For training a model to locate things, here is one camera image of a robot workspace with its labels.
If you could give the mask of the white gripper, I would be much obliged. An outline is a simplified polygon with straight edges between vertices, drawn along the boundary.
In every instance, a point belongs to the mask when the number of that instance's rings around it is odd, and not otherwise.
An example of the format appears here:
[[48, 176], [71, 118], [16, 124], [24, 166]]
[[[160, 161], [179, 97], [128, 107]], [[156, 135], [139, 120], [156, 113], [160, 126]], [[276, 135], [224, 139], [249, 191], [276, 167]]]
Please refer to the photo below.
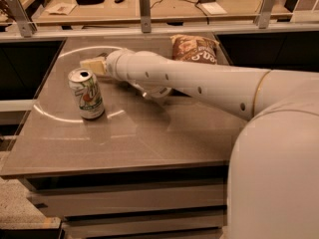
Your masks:
[[103, 57], [87, 59], [81, 61], [80, 66], [90, 69], [97, 76], [105, 76], [108, 71], [114, 79], [128, 81], [130, 79], [131, 58], [134, 54], [131, 50], [120, 49], [110, 53], [106, 61]]

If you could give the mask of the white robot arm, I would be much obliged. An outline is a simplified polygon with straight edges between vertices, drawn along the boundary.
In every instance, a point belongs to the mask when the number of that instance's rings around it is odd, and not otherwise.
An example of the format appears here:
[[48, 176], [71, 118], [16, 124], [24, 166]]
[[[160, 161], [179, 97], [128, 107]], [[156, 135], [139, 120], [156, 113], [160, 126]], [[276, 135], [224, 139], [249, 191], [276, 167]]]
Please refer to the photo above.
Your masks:
[[129, 49], [85, 64], [147, 94], [175, 89], [244, 120], [229, 162], [229, 239], [319, 239], [319, 73], [176, 61]]

